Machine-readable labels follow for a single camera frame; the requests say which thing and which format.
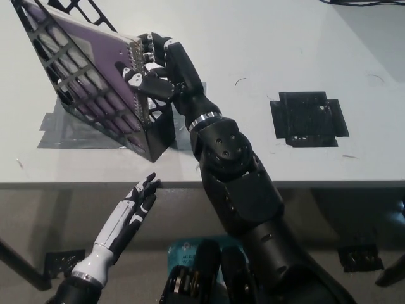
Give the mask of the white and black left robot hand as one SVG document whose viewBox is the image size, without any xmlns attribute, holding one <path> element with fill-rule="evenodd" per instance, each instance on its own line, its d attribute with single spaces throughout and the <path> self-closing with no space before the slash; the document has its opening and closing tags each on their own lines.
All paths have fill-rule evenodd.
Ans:
<svg viewBox="0 0 405 304">
<path fill-rule="evenodd" d="M 139 182 L 112 211 L 94 244 L 113 254 L 115 264 L 142 225 L 156 201 L 160 180 L 153 172 Z"/>
</svg>

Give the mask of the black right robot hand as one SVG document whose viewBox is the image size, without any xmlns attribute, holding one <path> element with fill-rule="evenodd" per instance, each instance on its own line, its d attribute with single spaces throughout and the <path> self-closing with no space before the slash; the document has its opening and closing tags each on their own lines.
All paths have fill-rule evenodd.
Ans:
<svg viewBox="0 0 405 304">
<path fill-rule="evenodd" d="M 183 45 L 157 33 L 140 36 L 144 55 L 158 65 L 145 74 L 123 66 L 123 79 L 134 93 L 172 103 L 185 118 L 188 130 L 221 120 L 222 114 L 205 95 L 203 83 Z"/>
</svg>

